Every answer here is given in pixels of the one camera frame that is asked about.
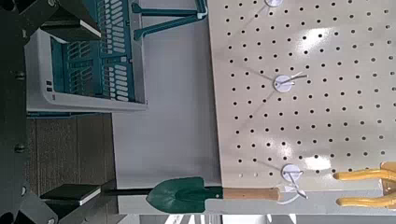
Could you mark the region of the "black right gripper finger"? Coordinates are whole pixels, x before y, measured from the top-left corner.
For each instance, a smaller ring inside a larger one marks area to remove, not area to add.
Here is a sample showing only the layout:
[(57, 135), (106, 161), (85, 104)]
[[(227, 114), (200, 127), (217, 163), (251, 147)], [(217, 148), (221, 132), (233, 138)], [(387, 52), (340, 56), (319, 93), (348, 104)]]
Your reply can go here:
[(21, 15), (29, 33), (40, 29), (66, 42), (101, 38), (82, 0), (21, 0)]
[(101, 187), (63, 184), (41, 196), (29, 192), (13, 224), (81, 224), (101, 195)]

